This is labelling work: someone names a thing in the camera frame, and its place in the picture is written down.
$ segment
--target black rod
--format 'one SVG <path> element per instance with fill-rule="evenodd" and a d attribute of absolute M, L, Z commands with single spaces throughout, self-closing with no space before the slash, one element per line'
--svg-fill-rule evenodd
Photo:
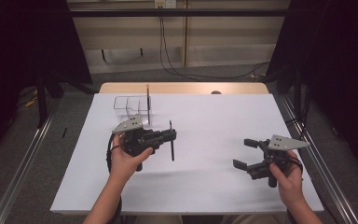
<path fill-rule="evenodd" d="M 303 121 L 301 113 L 301 73 L 299 68 L 296 70 L 296 79 L 295 79 L 295 113 L 296 119 L 299 122 Z"/>
<path fill-rule="evenodd" d="M 37 75 L 36 87 L 37 87 L 37 102 L 39 105 L 39 124 L 37 128 L 41 128 L 48 118 L 48 106 L 46 104 L 44 75 L 39 71 Z"/>
<path fill-rule="evenodd" d="M 307 11 L 287 9 L 195 9 L 195 8 L 149 8 L 149 9 L 71 9 L 72 17 L 287 17 Z"/>

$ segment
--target aluminum rail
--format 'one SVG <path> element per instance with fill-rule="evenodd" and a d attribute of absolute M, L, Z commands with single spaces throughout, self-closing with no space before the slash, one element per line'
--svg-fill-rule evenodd
<path fill-rule="evenodd" d="M 289 116 L 291 119 L 294 119 L 296 117 L 296 114 L 294 112 L 294 106 L 292 102 L 289 100 L 287 96 L 281 96 L 282 103 L 287 110 Z M 296 122 L 295 123 L 296 130 L 299 134 L 301 134 L 302 130 L 304 129 L 304 126 L 302 123 Z M 318 170 L 319 174 L 322 177 L 322 180 L 327 187 L 327 190 L 329 191 L 334 203 L 336 204 L 336 207 L 341 214 L 342 218 L 344 219 L 345 223 L 352 224 L 352 223 L 358 223 L 358 219 L 356 215 L 354 214 L 350 203 L 348 202 L 348 199 L 346 198 L 345 194 L 342 192 L 341 188 L 338 186 L 335 178 L 330 173 L 330 170 L 328 169 L 326 163 L 324 162 L 324 159 L 322 158 L 322 155 L 320 154 L 318 148 L 314 144 L 312 138 L 310 137 L 310 134 L 307 130 L 303 132 L 303 138 L 305 141 L 310 143 L 309 150 L 306 150 L 313 161 L 313 163 L 316 166 L 316 169 Z"/>
<path fill-rule="evenodd" d="M 50 126 L 52 117 L 57 110 L 58 104 L 59 104 L 59 100 L 57 100 L 57 102 L 51 109 L 51 113 L 48 116 L 48 119 L 43 124 L 43 126 L 36 130 L 31 145 L 29 145 L 25 153 L 25 156 L 21 161 L 21 164 L 16 171 L 16 174 L 14 174 L 13 178 L 10 181 L 10 184 L 7 187 L 4 196 L 0 200 L 0 224 L 5 223 L 7 216 L 10 212 L 10 209 L 13 206 L 13 203 L 16 201 L 22 183 L 24 182 L 26 176 L 28 175 L 28 172 L 31 168 L 31 165 L 37 154 L 37 151 L 40 148 L 40 145 L 42 144 L 42 141 L 45 138 L 46 133 L 48 132 L 48 128 Z"/>

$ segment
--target human hand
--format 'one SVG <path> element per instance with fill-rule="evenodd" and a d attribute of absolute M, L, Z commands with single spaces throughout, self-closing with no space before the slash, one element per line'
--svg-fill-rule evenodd
<path fill-rule="evenodd" d="M 297 159 L 295 152 L 290 150 L 287 151 L 287 154 Z M 285 174 L 274 163 L 269 166 L 269 169 L 278 180 L 281 200 L 286 206 L 294 206 L 297 203 L 305 202 L 302 191 L 302 174 L 297 165 L 291 163 L 285 171 Z"/>
<path fill-rule="evenodd" d="M 119 181 L 126 183 L 133 175 L 133 173 L 135 173 L 138 164 L 145 161 L 150 156 L 153 149 L 149 147 L 140 155 L 133 157 L 127 154 L 121 147 L 116 147 L 121 146 L 118 133 L 115 134 L 112 143 L 112 148 L 115 148 L 112 149 L 112 168 L 110 170 L 110 177 L 116 178 Z"/>

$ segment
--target white table surface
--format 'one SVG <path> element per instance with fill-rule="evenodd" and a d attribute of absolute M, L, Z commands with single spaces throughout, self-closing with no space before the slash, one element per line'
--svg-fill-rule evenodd
<path fill-rule="evenodd" d="M 115 97 L 94 96 L 61 186 L 50 210 L 65 215 L 87 214 L 108 177 L 106 149 L 120 120 Z M 278 188 L 268 179 L 252 180 L 233 167 L 232 160 L 249 165 L 263 160 L 259 148 L 246 147 L 244 138 L 290 137 L 271 94 L 152 94 L 155 131 L 177 131 L 144 162 L 122 192 L 122 214 L 246 214 L 285 212 Z M 303 191 L 314 211 L 324 210 L 305 167 Z"/>

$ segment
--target person's right hand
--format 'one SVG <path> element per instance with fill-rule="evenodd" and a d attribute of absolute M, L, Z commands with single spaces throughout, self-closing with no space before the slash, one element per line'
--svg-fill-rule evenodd
<path fill-rule="evenodd" d="M 290 157 L 297 158 L 295 152 L 287 151 Z M 279 167 L 272 163 L 269 166 L 270 171 L 278 180 L 278 188 L 282 202 L 286 206 L 293 206 L 296 203 L 305 202 L 305 198 L 302 191 L 302 174 L 300 168 L 295 164 L 290 164 L 285 174 L 279 169 Z"/>

